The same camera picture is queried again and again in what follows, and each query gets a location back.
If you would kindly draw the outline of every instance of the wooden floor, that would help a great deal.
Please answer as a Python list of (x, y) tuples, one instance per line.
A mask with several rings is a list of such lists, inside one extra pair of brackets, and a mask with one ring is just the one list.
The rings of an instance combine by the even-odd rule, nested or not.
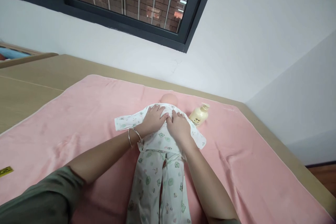
[(336, 197), (336, 164), (312, 167), (308, 170)]

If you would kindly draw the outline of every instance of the doll head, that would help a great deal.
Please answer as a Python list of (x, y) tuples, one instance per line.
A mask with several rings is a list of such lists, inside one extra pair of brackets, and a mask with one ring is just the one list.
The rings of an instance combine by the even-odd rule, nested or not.
[(161, 100), (160, 100), (161, 103), (169, 103), (171, 105), (174, 105), (177, 107), (177, 104), (178, 104), (178, 100), (177, 100), (177, 97), (173, 94), (164, 94), (162, 97), (161, 97)]

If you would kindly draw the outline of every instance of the window frame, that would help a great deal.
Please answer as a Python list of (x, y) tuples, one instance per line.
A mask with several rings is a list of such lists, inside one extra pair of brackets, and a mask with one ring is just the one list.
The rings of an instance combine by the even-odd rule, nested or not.
[(23, 0), (186, 53), (207, 0), (188, 0), (174, 33), (81, 0)]

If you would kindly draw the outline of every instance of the baby doll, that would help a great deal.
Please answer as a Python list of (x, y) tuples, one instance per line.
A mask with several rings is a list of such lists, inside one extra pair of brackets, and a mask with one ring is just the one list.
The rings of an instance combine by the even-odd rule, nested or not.
[[(116, 118), (116, 130), (127, 130), (142, 123), (148, 108), (154, 105), (134, 115)], [(183, 114), (190, 124), (190, 134), (198, 148), (204, 147), (205, 137), (186, 114), (177, 108), (178, 99), (175, 95), (163, 95), (158, 105), (165, 107), (161, 115), (169, 113), (172, 116), (173, 110)], [(126, 223), (191, 223), (184, 179), (184, 155), (169, 134), (167, 123), (164, 122), (159, 131), (138, 143), (138, 148), (140, 155), (134, 172)]]

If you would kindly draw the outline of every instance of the hand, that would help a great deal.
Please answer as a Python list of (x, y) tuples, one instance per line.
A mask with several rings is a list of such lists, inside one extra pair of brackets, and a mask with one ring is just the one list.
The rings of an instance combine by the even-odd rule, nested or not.
[(190, 147), (196, 146), (190, 135), (190, 124), (182, 114), (176, 114), (173, 110), (173, 118), (167, 118), (167, 128), (170, 135), (184, 151)]
[(152, 108), (148, 109), (143, 122), (135, 127), (142, 138), (161, 129), (163, 123), (168, 117), (168, 113), (161, 117), (164, 109), (165, 107), (160, 107), (160, 105), (154, 105)]

